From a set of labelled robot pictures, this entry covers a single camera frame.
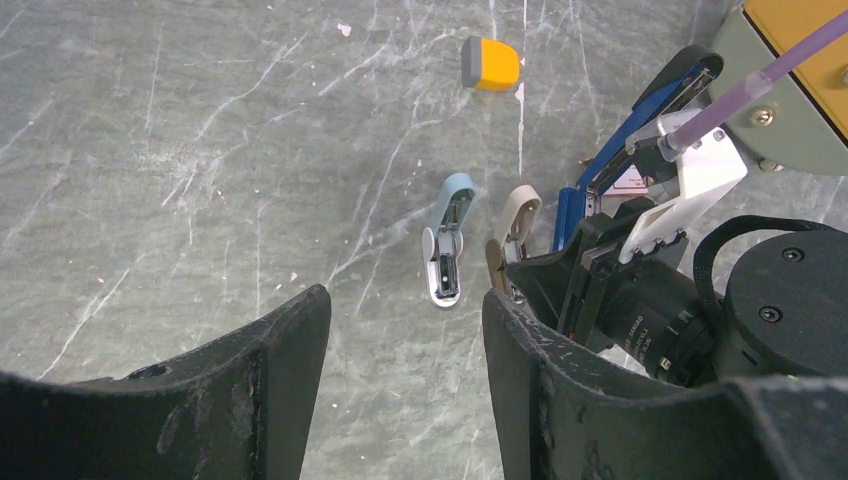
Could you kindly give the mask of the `light blue small stapler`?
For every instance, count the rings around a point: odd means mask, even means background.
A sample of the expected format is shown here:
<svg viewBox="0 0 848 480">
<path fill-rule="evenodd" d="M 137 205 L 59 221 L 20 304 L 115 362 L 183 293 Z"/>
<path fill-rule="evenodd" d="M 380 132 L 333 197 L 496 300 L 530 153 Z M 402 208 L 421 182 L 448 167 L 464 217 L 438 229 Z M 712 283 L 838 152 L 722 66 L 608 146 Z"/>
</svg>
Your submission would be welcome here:
<svg viewBox="0 0 848 480">
<path fill-rule="evenodd" d="M 438 308 L 453 307 L 460 299 L 458 259 L 464 248 L 462 226 L 476 197 L 467 173 L 447 177 L 435 202 L 421 245 L 426 292 Z"/>
</svg>

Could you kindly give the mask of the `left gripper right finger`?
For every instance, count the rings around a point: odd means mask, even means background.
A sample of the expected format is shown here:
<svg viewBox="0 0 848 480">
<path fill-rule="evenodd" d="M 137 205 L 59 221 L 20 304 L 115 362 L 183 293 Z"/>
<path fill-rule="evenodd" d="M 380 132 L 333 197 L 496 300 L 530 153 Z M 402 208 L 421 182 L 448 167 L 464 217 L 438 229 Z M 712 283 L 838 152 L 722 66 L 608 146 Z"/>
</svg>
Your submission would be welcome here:
<svg viewBox="0 0 848 480">
<path fill-rule="evenodd" d="M 508 479 L 843 479 L 843 378 L 732 378 L 698 389 L 623 369 L 498 291 L 482 331 Z"/>
</svg>

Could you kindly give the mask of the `beige small stapler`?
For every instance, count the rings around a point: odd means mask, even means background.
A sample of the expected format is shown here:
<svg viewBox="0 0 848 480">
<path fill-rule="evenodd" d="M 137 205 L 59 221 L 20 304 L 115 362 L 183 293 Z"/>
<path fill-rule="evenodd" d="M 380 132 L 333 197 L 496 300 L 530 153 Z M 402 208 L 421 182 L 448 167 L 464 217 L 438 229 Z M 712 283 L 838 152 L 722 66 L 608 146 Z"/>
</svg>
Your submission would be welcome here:
<svg viewBox="0 0 848 480">
<path fill-rule="evenodd" d="M 493 237 L 485 246 L 492 287 L 519 304 L 524 302 L 524 296 L 508 279 L 506 266 L 527 258 L 525 240 L 541 206 L 542 199 L 531 185 L 515 188 L 507 198 Z"/>
</svg>

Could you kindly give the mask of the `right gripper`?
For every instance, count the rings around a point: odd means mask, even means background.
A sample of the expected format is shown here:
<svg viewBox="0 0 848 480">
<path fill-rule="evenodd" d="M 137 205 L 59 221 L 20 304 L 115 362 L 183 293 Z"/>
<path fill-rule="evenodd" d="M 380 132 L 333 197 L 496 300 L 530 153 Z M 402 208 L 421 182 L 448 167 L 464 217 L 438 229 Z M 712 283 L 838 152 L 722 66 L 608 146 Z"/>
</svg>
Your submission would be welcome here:
<svg viewBox="0 0 848 480">
<path fill-rule="evenodd" d="M 578 223 L 562 254 L 508 264 L 505 273 L 535 318 L 599 353 L 613 345 L 653 379 L 686 388 L 716 381 L 714 329 L 694 282 L 678 270 L 688 244 L 679 234 L 636 254 L 618 257 L 646 198 Z"/>
</svg>

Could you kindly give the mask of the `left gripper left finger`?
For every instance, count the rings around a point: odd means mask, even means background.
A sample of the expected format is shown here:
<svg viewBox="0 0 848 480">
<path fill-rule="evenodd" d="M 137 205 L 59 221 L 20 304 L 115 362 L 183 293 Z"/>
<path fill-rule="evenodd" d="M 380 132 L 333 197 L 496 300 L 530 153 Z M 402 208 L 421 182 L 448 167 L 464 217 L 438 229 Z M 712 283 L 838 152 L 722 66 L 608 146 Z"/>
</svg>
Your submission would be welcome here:
<svg viewBox="0 0 848 480">
<path fill-rule="evenodd" d="M 296 479 L 331 298 L 313 285 L 229 334 L 125 378 L 1 377 L 5 479 Z"/>
</svg>

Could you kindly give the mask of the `cream round drawer cabinet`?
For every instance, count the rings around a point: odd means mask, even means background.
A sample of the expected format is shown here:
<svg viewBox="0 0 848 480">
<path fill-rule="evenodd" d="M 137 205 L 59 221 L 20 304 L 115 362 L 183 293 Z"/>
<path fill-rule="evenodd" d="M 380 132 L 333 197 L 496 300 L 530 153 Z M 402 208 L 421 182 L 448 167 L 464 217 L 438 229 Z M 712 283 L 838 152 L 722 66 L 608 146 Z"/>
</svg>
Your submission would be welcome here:
<svg viewBox="0 0 848 480">
<path fill-rule="evenodd" d="M 846 9 L 842 0 L 742 2 L 714 37 L 724 70 L 709 87 L 710 97 L 718 99 Z M 726 125 L 753 153 L 776 165 L 846 175 L 846 36 L 778 80 Z"/>
</svg>

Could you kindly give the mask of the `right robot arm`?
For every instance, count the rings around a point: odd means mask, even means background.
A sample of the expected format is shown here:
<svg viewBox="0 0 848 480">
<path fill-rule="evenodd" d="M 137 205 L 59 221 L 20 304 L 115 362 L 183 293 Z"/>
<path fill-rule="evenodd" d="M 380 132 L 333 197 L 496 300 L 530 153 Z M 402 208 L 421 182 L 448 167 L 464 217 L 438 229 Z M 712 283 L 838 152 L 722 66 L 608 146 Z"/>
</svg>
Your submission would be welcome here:
<svg viewBox="0 0 848 480">
<path fill-rule="evenodd" d="M 651 202 L 582 220 L 565 247 L 509 264 L 544 325 L 600 352 L 619 347 L 659 381 L 845 376 L 847 235 L 806 220 L 742 215 L 697 246 L 690 275 L 676 233 L 621 262 Z"/>
</svg>

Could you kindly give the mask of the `red white staple box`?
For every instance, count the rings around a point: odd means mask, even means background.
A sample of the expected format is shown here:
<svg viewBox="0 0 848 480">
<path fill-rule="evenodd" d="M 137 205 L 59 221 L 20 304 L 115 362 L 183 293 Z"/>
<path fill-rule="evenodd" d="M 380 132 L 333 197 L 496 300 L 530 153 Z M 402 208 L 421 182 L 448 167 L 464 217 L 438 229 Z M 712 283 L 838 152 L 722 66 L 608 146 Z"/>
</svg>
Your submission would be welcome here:
<svg viewBox="0 0 848 480">
<path fill-rule="evenodd" d="M 649 193 L 643 177 L 638 169 L 631 165 L 605 192 L 602 196 L 610 197 L 636 197 Z"/>
</svg>

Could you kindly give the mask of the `orange cube block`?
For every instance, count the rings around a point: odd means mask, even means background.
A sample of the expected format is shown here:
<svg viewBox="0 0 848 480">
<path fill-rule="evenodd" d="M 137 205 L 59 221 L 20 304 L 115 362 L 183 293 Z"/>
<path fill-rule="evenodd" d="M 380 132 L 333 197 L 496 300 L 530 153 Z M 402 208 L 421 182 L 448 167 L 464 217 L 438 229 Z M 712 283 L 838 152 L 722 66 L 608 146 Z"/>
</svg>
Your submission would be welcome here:
<svg viewBox="0 0 848 480">
<path fill-rule="evenodd" d="M 463 43 L 461 84 L 490 92 L 511 90 L 520 80 L 521 62 L 517 51 L 497 40 L 469 36 Z"/>
</svg>

